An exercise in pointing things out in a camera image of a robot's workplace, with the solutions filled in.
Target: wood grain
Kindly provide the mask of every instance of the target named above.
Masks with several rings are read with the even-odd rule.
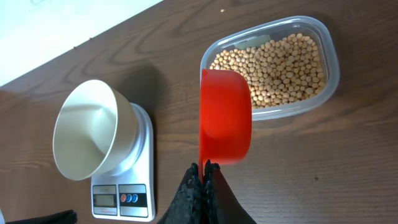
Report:
[[[5,219],[74,209],[79,223],[125,223],[94,219],[90,180],[67,180],[52,156],[63,101],[93,78],[152,118],[159,219],[198,159],[205,50],[237,31],[294,15],[315,17],[329,28],[339,87],[308,113],[253,123],[247,157],[222,171],[258,223],[398,223],[396,0],[164,1],[1,87]]]

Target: red button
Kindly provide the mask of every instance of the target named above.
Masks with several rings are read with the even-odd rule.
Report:
[[[120,202],[125,202],[126,201],[126,195],[122,194],[122,196],[120,196]]]

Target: blue button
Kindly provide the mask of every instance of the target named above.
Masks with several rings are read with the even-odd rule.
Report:
[[[131,202],[131,198],[132,198],[132,197],[131,197],[131,194],[128,194],[128,195],[127,195],[126,202]]]
[[[138,201],[138,195],[134,194],[134,195],[132,196],[132,202],[133,202],[133,203],[136,203],[137,201]]]

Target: scale button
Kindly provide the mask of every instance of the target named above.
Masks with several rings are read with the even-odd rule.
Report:
[[[136,203],[137,201],[138,201],[138,195],[134,194],[134,195],[132,196],[132,202],[133,202],[133,203]]]
[[[126,200],[126,202],[131,202],[131,199],[132,199],[131,194],[128,194],[128,195],[127,195],[127,200]]]
[[[126,195],[122,194],[122,196],[120,196],[120,202],[125,202],[126,201]]]

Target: white wall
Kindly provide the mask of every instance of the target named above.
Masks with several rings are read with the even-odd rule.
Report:
[[[0,0],[0,86],[161,0]]]

